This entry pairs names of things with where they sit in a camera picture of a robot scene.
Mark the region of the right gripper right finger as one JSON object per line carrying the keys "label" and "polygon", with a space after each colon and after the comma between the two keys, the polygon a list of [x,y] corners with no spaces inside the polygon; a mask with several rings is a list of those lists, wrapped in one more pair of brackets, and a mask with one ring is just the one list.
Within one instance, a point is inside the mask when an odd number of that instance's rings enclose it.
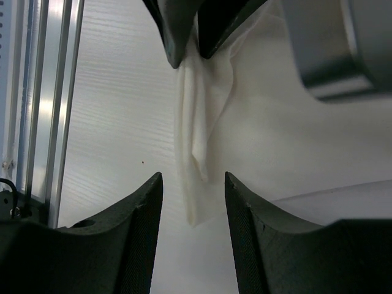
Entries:
{"label": "right gripper right finger", "polygon": [[321,226],[225,174],[225,204],[240,293],[390,293],[391,221]]}

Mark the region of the white cloth napkin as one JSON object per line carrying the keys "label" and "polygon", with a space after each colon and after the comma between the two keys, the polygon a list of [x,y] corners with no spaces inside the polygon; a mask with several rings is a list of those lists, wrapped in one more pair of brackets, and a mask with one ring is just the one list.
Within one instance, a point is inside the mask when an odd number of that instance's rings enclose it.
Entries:
{"label": "white cloth napkin", "polygon": [[221,51],[192,36],[178,72],[176,161],[187,220],[226,210],[225,174],[326,226],[391,221],[391,92],[322,102],[302,84],[281,7],[266,1]]}

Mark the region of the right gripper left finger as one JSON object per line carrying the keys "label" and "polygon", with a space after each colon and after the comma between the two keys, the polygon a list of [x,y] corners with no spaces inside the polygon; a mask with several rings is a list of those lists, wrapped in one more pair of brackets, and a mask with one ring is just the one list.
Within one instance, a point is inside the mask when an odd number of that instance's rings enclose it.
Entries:
{"label": "right gripper left finger", "polygon": [[149,293],[162,210],[162,175],[71,227],[47,210],[1,220],[2,293]]}

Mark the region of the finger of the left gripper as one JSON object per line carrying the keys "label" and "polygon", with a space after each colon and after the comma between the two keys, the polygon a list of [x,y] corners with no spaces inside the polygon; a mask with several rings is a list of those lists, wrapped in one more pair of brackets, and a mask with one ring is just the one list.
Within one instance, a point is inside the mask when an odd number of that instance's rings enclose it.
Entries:
{"label": "finger of the left gripper", "polygon": [[198,46],[210,59],[227,38],[266,0],[206,0],[198,10]]}
{"label": "finger of the left gripper", "polygon": [[177,69],[184,58],[194,17],[202,2],[200,0],[144,0],[143,2],[158,27],[169,64]]}

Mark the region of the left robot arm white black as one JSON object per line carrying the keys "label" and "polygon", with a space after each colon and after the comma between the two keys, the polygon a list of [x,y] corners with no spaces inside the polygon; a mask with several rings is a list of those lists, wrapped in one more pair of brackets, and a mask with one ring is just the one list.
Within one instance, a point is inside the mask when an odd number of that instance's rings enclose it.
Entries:
{"label": "left robot arm white black", "polygon": [[[263,1],[146,1],[169,64],[179,67],[191,30],[209,59]],[[391,92],[390,1],[282,1],[304,87],[322,101]]]}

